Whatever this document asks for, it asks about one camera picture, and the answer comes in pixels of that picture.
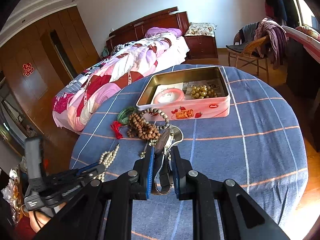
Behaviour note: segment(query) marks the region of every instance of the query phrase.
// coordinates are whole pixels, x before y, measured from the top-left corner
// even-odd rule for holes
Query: pink bangle
[[[178,99],[172,101],[172,102],[176,102],[176,101],[181,101],[184,98],[184,93],[181,89],[178,88],[169,88],[166,90],[163,90],[162,92],[158,93],[154,99],[154,104],[159,104],[159,99],[160,97],[162,97],[164,94],[168,94],[168,93],[175,93],[175,94],[179,94]]]

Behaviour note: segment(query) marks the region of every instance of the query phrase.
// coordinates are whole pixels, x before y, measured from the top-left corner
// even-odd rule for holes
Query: metal screw
[[[196,176],[198,176],[198,171],[191,170],[191,171],[188,172],[188,174],[189,174],[191,177],[196,177]]]
[[[100,180],[94,179],[94,180],[92,180],[92,181],[90,182],[90,185],[91,185],[92,187],[97,187],[97,186],[100,185]]]
[[[227,179],[226,184],[230,187],[233,187],[236,184],[236,182],[233,179]]]
[[[135,171],[135,170],[131,170],[131,171],[128,171],[128,175],[129,175],[130,177],[135,177],[135,176],[138,175],[138,172]]]

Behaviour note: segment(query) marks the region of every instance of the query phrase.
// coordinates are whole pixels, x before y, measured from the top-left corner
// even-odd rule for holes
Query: blue plaid tablecloth
[[[176,65],[163,72],[207,65]],[[185,139],[181,157],[210,179],[232,178],[283,227],[296,208],[308,181],[306,151],[298,120],[288,103],[260,79],[233,67],[220,66],[231,96],[230,114],[222,118],[171,121]],[[123,88],[92,115],[80,135],[70,168],[97,162],[101,153],[119,152],[106,180],[132,169],[145,142],[128,138],[126,127],[117,140],[110,124],[134,106],[151,76]],[[192,239],[192,203],[178,201],[171,191],[134,201],[132,239]]]

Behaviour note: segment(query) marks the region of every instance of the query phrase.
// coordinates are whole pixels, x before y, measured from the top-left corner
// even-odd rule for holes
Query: wooden nightstand
[[[186,36],[184,37],[190,49],[189,59],[218,58],[216,39],[212,36]]]

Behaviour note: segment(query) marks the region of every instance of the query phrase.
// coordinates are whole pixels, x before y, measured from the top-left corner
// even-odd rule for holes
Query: red paper decoration
[[[34,70],[34,68],[31,67],[31,63],[23,64],[22,68],[24,76],[29,76]]]

